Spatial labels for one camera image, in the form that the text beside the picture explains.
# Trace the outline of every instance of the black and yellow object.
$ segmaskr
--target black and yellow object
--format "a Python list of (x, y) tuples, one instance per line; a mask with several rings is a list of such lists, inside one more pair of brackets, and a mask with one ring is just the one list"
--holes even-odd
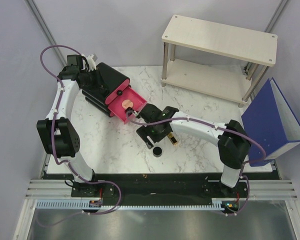
[(168, 138), (170, 139), (171, 143), (173, 146), (178, 144), (177, 139), (175, 138), (175, 136), (172, 134), (172, 132), (170, 132), (168, 135)]

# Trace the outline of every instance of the pink box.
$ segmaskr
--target pink box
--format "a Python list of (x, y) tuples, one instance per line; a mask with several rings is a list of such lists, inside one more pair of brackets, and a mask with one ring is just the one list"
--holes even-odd
[(133, 102), (133, 110), (140, 111), (146, 104), (147, 101), (135, 92), (131, 87), (127, 87), (122, 91), (122, 95), (118, 95), (109, 105), (108, 109), (120, 118), (124, 124), (128, 122), (125, 109), (122, 107), (124, 100), (129, 99)]

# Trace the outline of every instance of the blue binder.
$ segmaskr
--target blue binder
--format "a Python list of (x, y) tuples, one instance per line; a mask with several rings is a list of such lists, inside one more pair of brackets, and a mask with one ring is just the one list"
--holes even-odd
[[(265, 162), (251, 163), (252, 167), (264, 166), (300, 144), (300, 123), (273, 78), (266, 81), (241, 118), (248, 136), (267, 155)], [(252, 145), (248, 156), (256, 160), (262, 153)]]

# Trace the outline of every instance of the wall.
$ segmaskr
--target wall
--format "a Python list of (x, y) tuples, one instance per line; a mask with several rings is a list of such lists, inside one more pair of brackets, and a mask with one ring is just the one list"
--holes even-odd
[[(23, 0), (0, 0), (0, 240), (11, 239), (43, 147), (36, 130), (53, 103), (56, 81), (41, 67), (48, 45)], [(58, 72), (53, 53), (44, 57)]]
[[(300, 121), (300, 0), (290, 1), (272, 32), (278, 35), (276, 65), (262, 80), (274, 77)], [(300, 145), (276, 162), (280, 173), (292, 180), (300, 200)]]
[[(163, 64), (161, 40), (173, 14), (264, 31), (280, 0), (35, 0), (58, 44), (111, 66)], [(176, 57), (201, 64), (241, 61), (177, 47)]]

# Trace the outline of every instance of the marble surface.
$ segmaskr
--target marble surface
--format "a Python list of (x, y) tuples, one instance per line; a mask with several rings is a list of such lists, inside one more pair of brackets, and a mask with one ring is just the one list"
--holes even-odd
[[(241, 73), (238, 65), (214, 65)], [(161, 66), (115, 67), (128, 76), (132, 88), (149, 103), (160, 109), (172, 106), (208, 121), (227, 123), (234, 119), (242, 123), (238, 104), (176, 86), (161, 86)], [(155, 146), (163, 150), (154, 157), (152, 150), (137, 135), (139, 126), (123, 124), (116, 117), (109, 118), (85, 100), (80, 92), (75, 99), (71, 123), (80, 136), (80, 152), (96, 173), (215, 173), (222, 172), (223, 164), (218, 148), (205, 140), (174, 133), (179, 141), (173, 146), (166, 137)], [(272, 167), (246, 166), (245, 172), (271, 172)], [(48, 174), (65, 174), (65, 165), (56, 165), (51, 157)]]

